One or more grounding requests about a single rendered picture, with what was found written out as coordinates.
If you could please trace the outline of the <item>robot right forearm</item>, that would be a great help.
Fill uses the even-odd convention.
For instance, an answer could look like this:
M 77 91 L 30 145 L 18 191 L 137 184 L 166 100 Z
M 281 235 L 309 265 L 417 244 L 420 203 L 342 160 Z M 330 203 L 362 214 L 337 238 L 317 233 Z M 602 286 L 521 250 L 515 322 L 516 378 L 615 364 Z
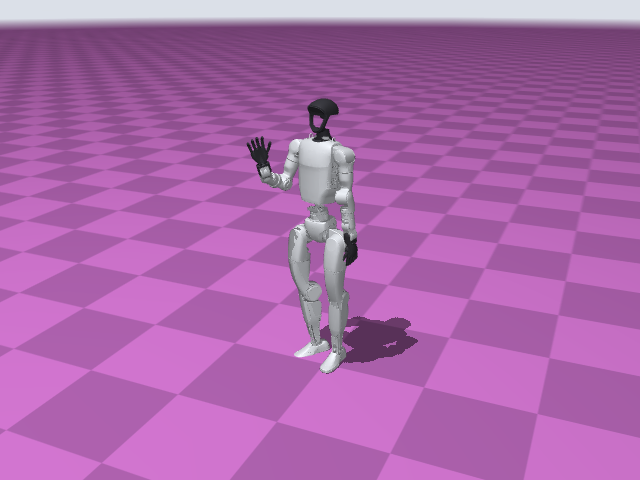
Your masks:
M 261 182 L 268 184 L 272 188 L 277 188 L 282 183 L 282 178 L 279 174 L 270 172 L 268 166 L 260 168 L 261 176 L 259 175 Z

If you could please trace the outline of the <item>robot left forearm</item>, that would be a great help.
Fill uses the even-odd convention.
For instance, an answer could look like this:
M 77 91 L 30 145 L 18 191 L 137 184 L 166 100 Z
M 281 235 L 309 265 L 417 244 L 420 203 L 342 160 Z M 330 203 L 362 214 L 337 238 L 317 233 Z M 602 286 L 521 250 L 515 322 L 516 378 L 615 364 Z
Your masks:
M 349 191 L 347 194 L 347 204 L 348 205 L 343 205 L 340 207 L 340 213 L 342 217 L 341 227 L 343 230 L 343 237 L 344 237 L 344 233 L 348 233 L 350 236 L 350 242 L 351 242 L 352 240 L 357 238 L 357 232 L 355 229 L 355 226 L 356 226 L 355 217 L 354 217 L 355 203 L 354 203 L 354 198 L 351 191 Z

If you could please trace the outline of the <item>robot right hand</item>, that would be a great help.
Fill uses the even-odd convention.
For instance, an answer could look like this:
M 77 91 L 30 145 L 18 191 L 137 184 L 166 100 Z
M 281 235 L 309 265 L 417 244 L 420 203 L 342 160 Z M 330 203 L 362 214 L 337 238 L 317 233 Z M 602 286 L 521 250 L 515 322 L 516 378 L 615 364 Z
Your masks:
M 252 150 L 252 148 L 251 148 L 249 143 L 247 143 L 247 147 L 248 147 L 249 151 L 251 152 L 251 156 L 252 156 L 253 160 L 258 163 L 256 165 L 256 167 L 257 167 L 259 175 L 261 176 L 261 173 L 260 173 L 260 170 L 259 170 L 260 168 L 268 166 L 269 169 L 270 169 L 270 172 L 272 172 L 270 164 L 267 161 L 267 159 L 269 157 L 268 156 L 268 152 L 269 152 L 270 147 L 271 147 L 271 141 L 269 141 L 268 147 L 267 147 L 267 150 L 266 150 L 266 148 L 264 147 L 264 137 L 263 136 L 261 137 L 261 146 L 259 144 L 258 137 L 256 137 L 255 140 L 256 140 L 257 148 L 255 146 L 255 143 L 254 143 L 253 139 L 251 139 L 251 144 L 252 144 L 254 150 Z

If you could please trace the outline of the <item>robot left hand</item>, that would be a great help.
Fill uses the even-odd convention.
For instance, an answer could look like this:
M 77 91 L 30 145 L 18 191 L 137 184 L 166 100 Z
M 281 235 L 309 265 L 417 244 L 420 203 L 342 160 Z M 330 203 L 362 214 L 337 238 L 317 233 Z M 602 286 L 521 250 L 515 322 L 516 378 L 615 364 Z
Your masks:
M 357 238 L 355 238 L 354 240 L 352 240 L 350 242 L 350 236 L 348 233 L 344 233 L 344 241 L 345 244 L 347 244 L 346 248 L 345 248 L 345 254 L 343 257 L 343 261 L 346 258 L 346 266 L 350 265 L 352 262 L 354 262 L 355 259 L 357 259 L 358 257 L 358 248 L 357 245 L 355 244 L 357 242 Z

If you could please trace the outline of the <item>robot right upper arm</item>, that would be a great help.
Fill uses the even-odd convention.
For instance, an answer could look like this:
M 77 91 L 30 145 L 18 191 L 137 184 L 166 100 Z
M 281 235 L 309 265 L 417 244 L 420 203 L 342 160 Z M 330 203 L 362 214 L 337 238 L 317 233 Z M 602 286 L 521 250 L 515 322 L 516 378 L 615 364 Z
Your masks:
M 283 191 L 289 190 L 292 187 L 292 180 L 298 169 L 299 145 L 302 140 L 303 139 L 294 139 L 289 144 L 289 152 L 284 164 L 284 172 L 283 174 L 279 174 L 282 178 L 282 183 L 278 188 Z

